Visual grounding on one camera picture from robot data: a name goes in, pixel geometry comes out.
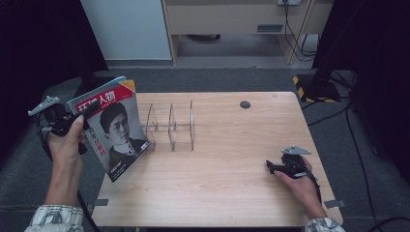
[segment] carpeted floor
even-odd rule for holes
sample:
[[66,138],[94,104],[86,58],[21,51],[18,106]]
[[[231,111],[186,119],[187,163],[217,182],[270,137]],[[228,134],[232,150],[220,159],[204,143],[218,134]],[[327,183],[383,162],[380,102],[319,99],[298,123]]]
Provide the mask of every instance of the carpeted floor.
[[[296,93],[292,77],[310,70],[270,69],[138,69],[112,70],[106,75],[133,78],[137,92],[251,92],[291,91]],[[79,78],[53,86],[44,95],[58,96],[63,101],[72,98]],[[341,95],[348,92],[337,85]],[[301,102],[307,123],[341,111],[350,100],[338,103],[308,104]],[[348,117],[364,161],[374,212],[379,220],[410,216],[410,187],[398,176],[395,166],[376,157],[358,116],[348,111]],[[346,231],[367,231],[374,225],[368,203],[364,172],[350,134],[344,111],[329,120],[309,127],[317,151],[337,199],[347,206],[341,208]],[[103,181],[103,169],[97,158],[84,155],[84,171],[80,191],[87,202],[97,199]],[[11,158],[0,173],[0,231],[23,231],[34,209],[43,203],[51,171],[34,123],[23,131],[12,150]],[[92,231],[84,219],[86,231]],[[394,221],[383,226],[384,231],[406,231],[410,222]],[[133,228],[102,228],[102,231],[134,231]]]

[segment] magazine cover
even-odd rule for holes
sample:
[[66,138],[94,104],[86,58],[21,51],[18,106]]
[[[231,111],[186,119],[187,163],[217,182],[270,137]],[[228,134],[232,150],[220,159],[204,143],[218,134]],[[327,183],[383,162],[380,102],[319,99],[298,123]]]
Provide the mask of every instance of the magazine cover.
[[115,182],[149,146],[139,122],[133,80],[117,77],[67,104],[76,114],[95,101],[101,108],[87,119],[90,128],[85,134],[111,182]]

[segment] portrait of man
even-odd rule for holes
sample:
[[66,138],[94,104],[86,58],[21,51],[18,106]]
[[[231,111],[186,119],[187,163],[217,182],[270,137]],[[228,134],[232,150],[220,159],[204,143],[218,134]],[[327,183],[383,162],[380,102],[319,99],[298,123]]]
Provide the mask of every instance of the portrait of man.
[[100,124],[105,138],[111,141],[109,149],[109,170],[121,162],[127,168],[143,152],[145,140],[130,137],[130,126],[126,108],[119,102],[110,104],[101,114]]

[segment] wooden table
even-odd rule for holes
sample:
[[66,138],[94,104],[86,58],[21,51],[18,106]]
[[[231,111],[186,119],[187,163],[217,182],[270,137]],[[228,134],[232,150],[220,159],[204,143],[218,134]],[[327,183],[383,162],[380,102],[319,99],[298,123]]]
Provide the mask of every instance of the wooden table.
[[[292,145],[311,151],[322,199],[335,199],[293,93],[138,93],[137,100],[192,101],[194,150],[147,153],[115,183],[105,176],[98,226],[304,226],[303,208],[266,167],[281,164],[281,149]],[[338,208],[326,211],[342,223]]]

